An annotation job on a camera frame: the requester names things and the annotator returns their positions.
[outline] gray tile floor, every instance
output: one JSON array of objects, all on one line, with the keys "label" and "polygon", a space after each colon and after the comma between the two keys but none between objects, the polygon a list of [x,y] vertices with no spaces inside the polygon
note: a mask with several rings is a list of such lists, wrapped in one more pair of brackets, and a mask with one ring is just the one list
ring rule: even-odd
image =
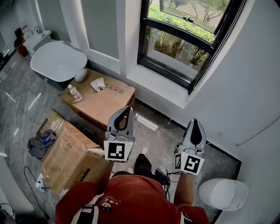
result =
[{"label": "gray tile floor", "polygon": [[[96,143],[103,145],[104,132],[77,116],[59,99],[59,93],[31,70],[29,56],[23,58],[15,53],[4,69],[0,71],[0,152],[8,155],[6,162],[14,179],[34,208],[37,207],[37,204],[25,180],[23,167],[27,165],[33,174],[38,176],[39,161],[28,153],[27,142],[51,108],[58,111]],[[153,166],[152,170],[160,168],[165,171],[174,164],[174,148],[182,140],[184,131],[139,103],[136,103],[135,113],[148,119],[158,128],[153,131],[135,119],[133,135],[136,143],[129,161],[126,164],[115,164],[113,171],[133,167],[143,146],[150,149],[148,158]],[[197,189],[202,182],[208,179],[233,178],[237,162],[210,146],[206,147],[205,152],[204,165],[194,181],[194,206],[203,207],[211,221],[217,210],[200,201]],[[178,178],[178,175],[171,176],[172,181],[177,181]],[[50,201],[35,189],[35,182],[30,174],[28,174],[28,179],[35,194],[45,203],[50,204]],[[174,199],[175,188],[176,183],[172,183],[169,190],[171,201]],[[46,206],[42,202],[40,205],[50,215],[49,223],[52,223],[57,201],[52,197],[50,199],[53,203],[52,206]],[[38,208],[35,212],[42,216]]]}]

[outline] red shirt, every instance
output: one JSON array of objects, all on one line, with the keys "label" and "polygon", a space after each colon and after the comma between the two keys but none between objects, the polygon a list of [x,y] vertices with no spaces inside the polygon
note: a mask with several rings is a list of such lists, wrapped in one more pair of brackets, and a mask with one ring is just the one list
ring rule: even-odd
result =
[{"label": "red shirt", "polygon": [[[79,209],[95,195],[95,184],[76,183],[57,204],[55,223],[70,224]],[[181,212],[194,224],[209,223],[203,208],[183,206],[178,210],[165,199],[159,182],[138,175],[111,178],[104,196],[96,205],[99,209],[98,224],[179,224]]]}]

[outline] folded clothing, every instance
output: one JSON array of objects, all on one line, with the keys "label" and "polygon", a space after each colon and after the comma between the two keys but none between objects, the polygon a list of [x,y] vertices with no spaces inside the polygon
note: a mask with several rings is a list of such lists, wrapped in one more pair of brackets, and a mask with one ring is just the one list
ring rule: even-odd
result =
[{"label": "folded clothing", "polygon": [[31,156],[41,160],[46,154],[47,150],[52,146],[56,140],[56,133],[52,130],[47,130],[41,134],[36,134],[35,138],[28,141],[27,147]]},{"label": "folded clothing", "polygon": [[105,83],[103,77],[96,79],[91,82],[91,86],[94,88],[95,91],[99,92],[101,89],[105,89]]}]

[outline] shoe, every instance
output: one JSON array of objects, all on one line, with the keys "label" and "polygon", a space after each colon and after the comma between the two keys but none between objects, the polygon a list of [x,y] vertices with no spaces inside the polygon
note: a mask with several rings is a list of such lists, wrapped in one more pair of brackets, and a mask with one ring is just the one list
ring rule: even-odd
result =
[{"label": "shoe", "polygon": [[148,155],[149,155],[149,149],[148,149],[148,147],[144,146],[144,147],[141,149],[141,151],[140,151],[139,154],[144,154],[146,157],[148,157]]},{"label": "shoe", "polygon": [[128,173],[130,173],[130,174],[134,174],[133,168],[128,168],[128,169],[126,170],[126,172],[128,172]]}]

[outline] open cardboard box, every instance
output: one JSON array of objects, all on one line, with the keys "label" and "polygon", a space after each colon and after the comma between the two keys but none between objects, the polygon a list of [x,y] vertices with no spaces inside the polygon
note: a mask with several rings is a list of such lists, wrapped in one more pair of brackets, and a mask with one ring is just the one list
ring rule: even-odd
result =
[{"label": "open cardboard box", "polygon": [[99,145],[54,110],[48,113],[38,132],[48,129],[56,132],[57,139],[41,160],[40,172],[57,196],[79,181],[107,185],[112,164],[104,159]]},{"label": "open cardboard box", "polygon": [[[106,88],[96,92],[92,88],[91,82],[101,77],[104,78]],[[59,97],[79,116],[103,131],[107,130],[108,121],[114,113],[125,106],[134,106],[134,87],[96,71],[87,69],[85,79],[80,83],[73,80],[71,85],[81,93],[83,101],[77,102],[71,96],[68,88]]]}]

